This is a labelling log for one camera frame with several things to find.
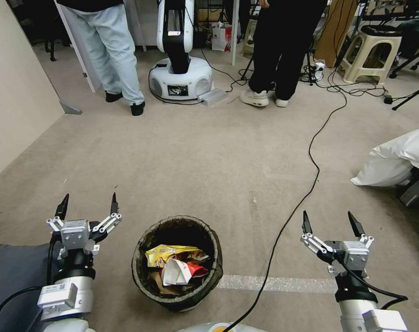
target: plastic stool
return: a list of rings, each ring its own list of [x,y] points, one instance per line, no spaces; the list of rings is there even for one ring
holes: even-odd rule
[[[256,18],[254,16],[251,16],[250,21],[248,22],[248,26],[246,27],[245,39],[243,40],[243,48],[242,48],[243,56],[251,55],[254,53],[254,43],[248,44],[248,41],[249,41],[249,36],[251,34],[251,30],[253,27],[254,28],[256,27],[256,24],[257,24]]]
[[[402,41],[402,32],[397,28],[387,25],[365,25],[354,38],[348,48],[340,67],[345,70],[343,81],[355,83],[359,76],[378,76],[379,85],[385,84],[388,72],[394,62]],[[354,56],[358,43],[360,49]],[[391,46],[385,63],[380,61],[382,48],[378,45]]]

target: orange circle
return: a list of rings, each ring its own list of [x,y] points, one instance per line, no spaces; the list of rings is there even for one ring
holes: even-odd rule
[[[212,330],[211,332],[222,332],[227,328],[227,326],[219,326],[216,327],[214,330]]]

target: white pillow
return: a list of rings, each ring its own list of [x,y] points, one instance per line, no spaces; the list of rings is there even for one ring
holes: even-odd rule
[[[419,168],[419,129],[375,147],[351,182],[355,185],[393,186],[408,179],[413,166]]]

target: trash can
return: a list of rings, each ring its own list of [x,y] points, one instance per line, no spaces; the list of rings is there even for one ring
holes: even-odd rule
[[[183,294],[161,294],[149,277],[145,252],[160,244],[194,246],[209,258],[209,272]],[[136,246],[131,263],[132,278],[137,287],[150,299],[171,311],[187,311],[197,306],[218,284],[223,276],[222,251],[219,238],[206,223],[190,216],[169,217],[152,225]]]

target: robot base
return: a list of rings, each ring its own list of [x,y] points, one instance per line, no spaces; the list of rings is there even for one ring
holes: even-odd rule
[[[149,77],[153,93],[164,99],[189,100],[210,91],[213,84],[211,67],[201,58],[190,59],[186,74],[174,74],[169,58],[159,61]]]

